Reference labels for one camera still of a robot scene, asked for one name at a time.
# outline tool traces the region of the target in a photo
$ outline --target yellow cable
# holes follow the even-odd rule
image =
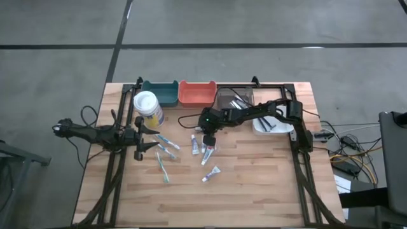
[[[336,158],[336,157],[339,157],[339,156],[343,156],[343,155],[331,156],[329,159]],[[343,156],[343,157],[345,157],[346,159],[352,158],[353,160],[356,160],[356,161],[358,161],[360,164],[362,164],[362,166],[365,167],[365,168],[368,170],[370,176],[373,178],[373,183],[374,183],[374,184],[377,184],[376,177],[373,175],[373,173],[371,172],[370,168],[369,168],[367,165],[365,165],[360,159],[356,158],[354,155]],[[332,161],[331,161],[331,163],[338,163],[338,162],[344,162],[344,161],[345,161],[345,160],[340,160],[340,161],[336,161],[336,162],[332,162]]]
[[[331,162],[331,163],[344,162],[345,160],[348,160],[349,158],[354,158],[354,156],[362,156],[362,155],[368,154],[368,153],[370,153],[370,152],[376,151],[376,150],[381,149],[381,148],[382,148],[382,146],[377,147],[377,148],[374,148],[374,149],[371,149],[371,150],[366,151],[366,152],[357,153],[357,154],[355,154],[355,155],[349,155],[349,157],[345,157],[345,159],[342,159],[342,160],[339,160],[339,161],[335,161],[335,162]]]

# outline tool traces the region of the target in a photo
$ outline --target robotic arm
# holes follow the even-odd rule
[[[282,116],[277,109],[278,105],[287,107],[286,117]],[[298,149],[304,152],[312,151],[312,134],[305,127],[303,117],[303,104],[298,101],[279,99],[268,101],[264,104],[251,106],[245,109],[226,108],[220,111],[213,108],[204,108],[198,119],[198,126],[202,129],[205,136],[203,142],[208,146],[214,146],[216,138],[214,134],[223,127],[236,127],[243,122],[264,116],[274,116],[282,123],[288,123],[294,126]]]
[[[94,128],[75,124],[70,118],[65,118],[60,120],[52,129],[58,137],[79,137],[91,144],[99,144],[103,146],[103,149],[110,152],[118,152],[127,146],[136,146],[134,159],[141,161],[141,153],[158,144],[158,142],[144,143],[142,134],[159,134],[157,131],[146,128],[143,123],[143,117],[138,116],[135,118],[134,124],[138,128],[138,131],[136,131],[130,126],[120,128],[116,121],[113,125]]]

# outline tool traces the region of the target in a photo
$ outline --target white container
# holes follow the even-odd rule
[[[144,117],[144,124],[157,128],[164,122],[164,114],[153,92],[140,92],[133,98],[134,108]]]
[[[286,117],[287,108],[285,106],[277,106],[277,108],[279,108],[282,111],[282,115]],[[275,127],[271,131],[265,132],[260,124],[259,119],[256,118],[253,120],[253,132],[255,135],[286,134],[294,130],[293,125],[282,123],[272,116],[265,116],[264,118],[269,122],[271,126],[275,125]]]

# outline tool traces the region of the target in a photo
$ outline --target plastic jar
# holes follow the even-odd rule
[[[134,108],[144,117],[144,124],[157,128],[164,122],[164,114],[153,92],[140,92],[133,98]]]

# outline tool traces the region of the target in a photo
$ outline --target white paper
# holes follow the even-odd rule
[[[336,183],[336,189],[338,190],[338,193],[350,193],[350,184],[351,181],[342,178],[340,176],[334,175],[335,178],[335,183]],[[348,219],[349,216],[349,209],[342,209],[343,211],[343,216],[345,219]]]

